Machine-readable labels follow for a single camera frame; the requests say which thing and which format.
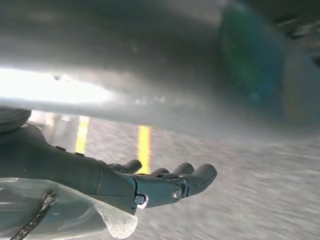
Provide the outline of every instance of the silver screw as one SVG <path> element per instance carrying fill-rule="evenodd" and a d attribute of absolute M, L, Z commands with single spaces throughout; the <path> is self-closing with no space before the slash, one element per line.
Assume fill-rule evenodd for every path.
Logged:
<path fill-rule="evenodd" d="M 142 196 L 142 195 L 137 195 L 137 196 L 135 196 L 135 198 L 134 198 L 134 202 L 136 203 L 136 204 L 143 204 L 144 202 L 145 202 L 145 197 L 144 196 Z"/>
<path fill-rule="evenodd" d="M 183 190 L 180 186 L 175 187 L 172 192 L 172 199 L 175 202 L 180 200 L 183 196 Z"/>

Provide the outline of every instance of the translucent plastic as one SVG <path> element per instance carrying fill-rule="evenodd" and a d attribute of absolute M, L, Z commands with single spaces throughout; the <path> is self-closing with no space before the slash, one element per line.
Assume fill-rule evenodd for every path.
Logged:
<path fill-rule="evenodd" d="M 32 220 L 49 191 L 57 201 L 26 239 L 63 240 L 96 233 L 125 239 L 138 222 L 127 212 L 53 181 L 0 178 L 0 239 L 9 239 Z"/>

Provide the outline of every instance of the prosthetic hand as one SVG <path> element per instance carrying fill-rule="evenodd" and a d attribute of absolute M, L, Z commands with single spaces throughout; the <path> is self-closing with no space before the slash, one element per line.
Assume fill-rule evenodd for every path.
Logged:
<path fill-rule="evenodd" d="M 135 188 L 134 203 L 138 208 L 152 208 L 174 204 L 205 190 L 217 175 L 211 164 L 204 164 L 195 171 L 189 163 L 183 163 L 170 173 L 159 168 L 151 174 L 133 174 L 142 167 L 138 160 L 131 160 L 125 165 L 109 164 L 119 176 L 125 178 Z"/>

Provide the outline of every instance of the road surface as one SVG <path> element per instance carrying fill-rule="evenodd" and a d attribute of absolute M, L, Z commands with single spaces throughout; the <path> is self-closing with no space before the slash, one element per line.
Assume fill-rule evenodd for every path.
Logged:
<path fill-rule="evenodd" d="M 75 138 L 78 123 L 78 118 L 66 123 L 70 139 Z M 85 154 L 123 164 L 137 158 L 137 133 L 138 126 L 91 118 Z M 66 139 L 57 141 L 69 149 L 75 146 Z M 160 129 L 152 129 L 150 139 L 151 171 L 174 170 L 183 162 L 195 167 L 211 163 L 218 175 L 196 196 L 139 209 L 138 226 L 130 240 L 320 239 L 319 139 L 304 145 L 245 148 Z M 82 239 L 106 238 L 97 234 Z"/>

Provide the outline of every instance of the yellow road line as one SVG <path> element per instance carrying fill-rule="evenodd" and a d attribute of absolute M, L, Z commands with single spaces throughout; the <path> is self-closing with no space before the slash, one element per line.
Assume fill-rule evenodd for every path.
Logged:
<path fill-rule="evenodd" d="M 139 174 L 150 173 L 150 136 L 151 129 L 147 126 L 139 126 L 137 134 L 137 159 L 142 163 Z"/>
<path fill-rule="evenodd" d="M 78 118 L 78 135 L 76 136 L 76 153 L 84 154 L 86 148 L 87 133 L 88 131 L 89 117 L 80 116 Z"/>

